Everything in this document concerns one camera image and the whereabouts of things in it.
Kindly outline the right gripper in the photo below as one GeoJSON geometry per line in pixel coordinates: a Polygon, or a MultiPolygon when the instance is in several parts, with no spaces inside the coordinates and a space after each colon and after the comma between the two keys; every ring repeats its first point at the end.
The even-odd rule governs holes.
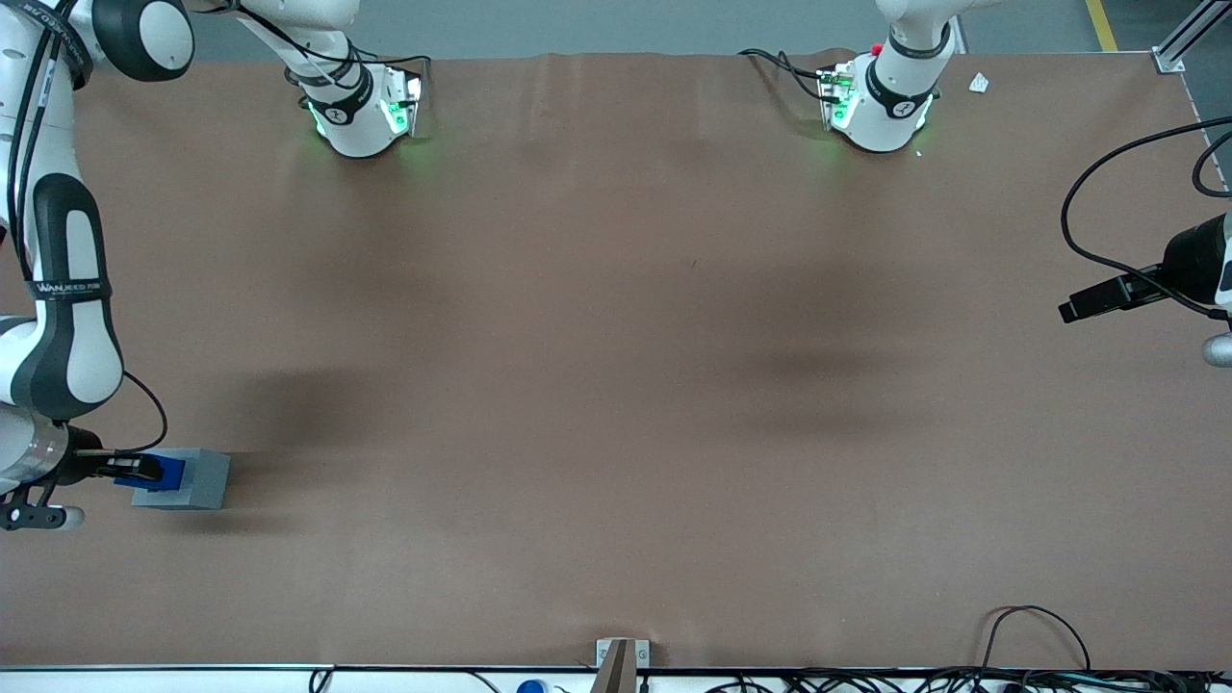
{"type": "MultiPolygon", "coordinates": [[[[1,494],[43,478],[76,450],[101,450],[96,434],[39,413],[1,408],[1,494]]],[[[100,451],[96,470],[115,485],[159,485],[163,464],[150,453],[100,451]]]]}

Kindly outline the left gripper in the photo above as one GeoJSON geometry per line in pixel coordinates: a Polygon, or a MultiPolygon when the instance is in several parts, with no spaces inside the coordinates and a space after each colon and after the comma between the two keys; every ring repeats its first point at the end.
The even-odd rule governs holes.
{"type": "MultiPolygon", "coordinates": [[[[1064,324],[1116,311],[1130,311],[1162,301],[1165,291],[1152,282],[1156,268],[1145,273],[1122,273],[1092,289],[1069,296],[1060,305],[1064,324]]],[[[1159,268],[1165,289],[1198,305],[1230,306],[1230,215],[1205,219],[1170,238],[1159,268]]]]}

